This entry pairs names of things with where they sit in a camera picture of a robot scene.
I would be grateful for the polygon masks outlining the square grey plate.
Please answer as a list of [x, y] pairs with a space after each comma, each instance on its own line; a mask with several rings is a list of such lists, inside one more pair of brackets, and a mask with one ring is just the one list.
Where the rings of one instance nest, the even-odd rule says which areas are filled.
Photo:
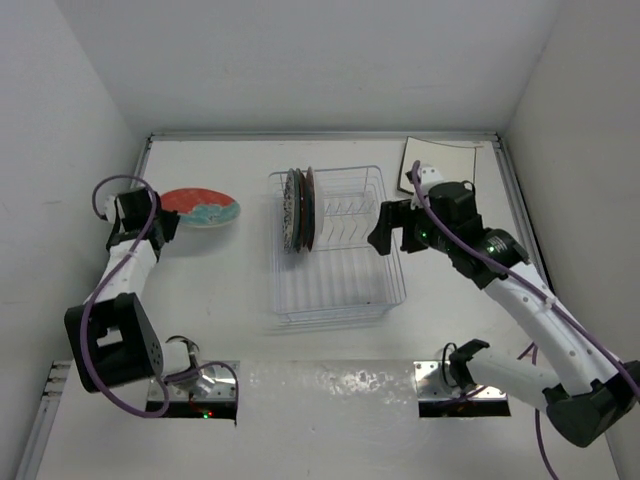
[[414, 192], [406, 173], [411, 170], [416, 160], [435, 167], [446, 180], [475, 182], [478, 150], [478, 146], [459, 146], [408, 137], [399, 167], [396, 189], [405, 194]]

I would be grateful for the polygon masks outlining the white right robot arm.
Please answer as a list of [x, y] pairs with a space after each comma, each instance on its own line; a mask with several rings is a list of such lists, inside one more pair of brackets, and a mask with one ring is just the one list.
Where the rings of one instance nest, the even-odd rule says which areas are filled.
[[550, 366], [521, 365], [473, 339], [448, 357], [454, 390], [488, 385], [542, 411], [571, 444], [585, 448], [639, 401], [639, 363], [621, 362], [597, 345], [551, 296], [526, 250], [508, 232], [484, 226], [475, 190], [466, 182], [440, 182], [413, 199], [385, 201], [368, 236], [380, 255], [434, 249], [498, 303], [544, 353]]

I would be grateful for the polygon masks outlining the red floral round plate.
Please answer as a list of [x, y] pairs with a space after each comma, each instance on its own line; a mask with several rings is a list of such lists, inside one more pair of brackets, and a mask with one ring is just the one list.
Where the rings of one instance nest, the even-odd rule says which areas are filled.
[[178, 188], [160, 196], [162, 208], [175, 211], [186, 228], [214, 228], [234, 222], [241, 213], [240, 204], [219, 191], [198, 187]]

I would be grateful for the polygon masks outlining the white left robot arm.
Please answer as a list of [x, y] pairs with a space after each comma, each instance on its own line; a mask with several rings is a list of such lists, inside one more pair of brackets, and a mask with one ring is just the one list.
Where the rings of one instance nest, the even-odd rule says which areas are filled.
[[162, 248], [175, 236], [178, 213], [164, 210], [157, 193], [137, 188], [110, 196], [101, 218], [112, 225], [101, 287], [64, 316], [82, 385], [100, 391], [92, 373], [114, 388], [194, 368], [195, 343], [183, 336], [162, 342], [141, 303]]

